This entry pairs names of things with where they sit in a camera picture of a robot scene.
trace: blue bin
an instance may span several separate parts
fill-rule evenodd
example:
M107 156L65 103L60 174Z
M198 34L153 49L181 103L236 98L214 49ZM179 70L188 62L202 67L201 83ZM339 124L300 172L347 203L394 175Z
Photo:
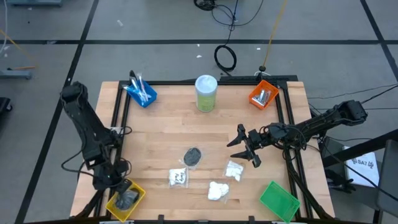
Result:
M143 82L144 82L145 92L146 92L148 95L151 96L151 98L149 98L148 101L144 103L144 105L141 105L141 99L139 98L138 94L136 94L136 93L134 93L134 92L131 92L131 91L127 91L127 92L129 93L129 95L130 95L131 97L134 98L134 100L138 103L138 105L142 106L143 108L146 108L146 107L149 106L153 101L156 100L157 93L156 93L156 91L155 91L152 87L150 87L150 85L148 85L147 82L145 82L145 81L143 81ZM140 82L139 80L137 80L137 84L138 84L139 86L141 86L141 82Z

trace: yellow bin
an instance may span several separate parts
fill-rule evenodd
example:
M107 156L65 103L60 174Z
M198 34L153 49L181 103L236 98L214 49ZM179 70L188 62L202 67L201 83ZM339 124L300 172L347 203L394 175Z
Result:
M137 202L128 210L122 211L122 210L116 208L116 206L115 206L116 199L119 195L119 193L116 192L112 196L111 200L109 200L106 204L106 209L108 209L108 211L110 211L121 222L125 222L130 217L130 214L132 213L132 211L137 207L138 203L145 196L144 189L142 189L140 186L138 186L134 181L132 181L132 179L130 179L130 178L127 178L127 179L129 179L132 182L131 186L129 187L129 190L135 188L139 191L140 196L139 196Z

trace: concrete floor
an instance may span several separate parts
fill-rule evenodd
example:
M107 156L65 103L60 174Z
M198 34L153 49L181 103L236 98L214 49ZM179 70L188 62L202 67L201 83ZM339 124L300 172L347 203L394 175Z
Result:
M9 6L9 36L14 40L76 40L67 44L30 42L21 44L38 67L31 80L0 80L0 96L11 98L14 110L2 119L0 128L0 223L14 223L39 157L57 105L59 92L69 72L72 81L89 89L95 105L103 81L125 80L128 71L142 72L147 80L184 80L202 74L220 77L213 52L217 39L228 37L228 28L216 23L210 12L197 9L185 0L100 0L87 40L197 40L190 44L86 44L76 70L71 68L86 20L94 0L65 0L63 7ZM240 1L238 22L252 17L261 1ZM398 40L395 0L368 0L382 36ZM234 1L218 0L234 6ZM282 1L265 0L259 15L248 25L237 27L231 39L268 39ZM4 6L0 6L0 27L4 28ZM222 12L215 16L228 22ZM331 96L397 83L380 44L353 42L333 44L333 40L377 40L360 0L289 1L275 35L277 40L330 40L324 44L299 41L277 43L267 62L273 75L298 75L308 97ZM266 44L230 44L238 56L232 75L252 75L265 56ZM388 45L393 57L398 46ZM231 63L226 52L219 53L223 65ZM0 69L32 65L13 45L0 55ZM343 100L364 100L381 90L330 100L310 100L317 108L329 108ZM398 106L397 89L366 103L365 108ZM368 110L368 120L355 127L341 126L328 134L335 138L373 138L396 129L396 110ZM355 145L360 141L346 144ZM72 122L61 114L52 138L37 188L25 222L68 218L76 187L76 175L64 172L60 163L80 147ZM376 153L382 160L382 151ZM69 163L77 168L80 159ZM342 220L371 222L373 210L331 191L335 213ZM396 223L386 217L383 223Z

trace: orange bin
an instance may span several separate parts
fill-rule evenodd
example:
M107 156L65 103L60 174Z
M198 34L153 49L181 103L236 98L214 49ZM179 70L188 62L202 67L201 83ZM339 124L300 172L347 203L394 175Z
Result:
M261 90L269 90L271 91L271 96L268 98L268 102L262 106L258 103L256 103L252 98L256 95L260 95ZM272 100L274 100L274 98L276 97L276 95L279 94L279 90L278 88L274 87L273 85L271 85L269 82L262 80L257 86L256 88L250 93L249 95L249 102L252 103L254 106L257 106L260 110L265 109L270 102L272 102Z

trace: dark sponge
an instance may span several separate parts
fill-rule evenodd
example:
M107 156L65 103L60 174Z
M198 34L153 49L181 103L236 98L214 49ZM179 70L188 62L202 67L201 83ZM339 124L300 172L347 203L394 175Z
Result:
M131 205L134 205L138 198L139 191L137 189L127 190L122 195L118 195L115 205L122 211L128 210Z
M190 148L184 155L184 163L187 166L195 166L198 164L201 158L201 152L199 149L193 147Z

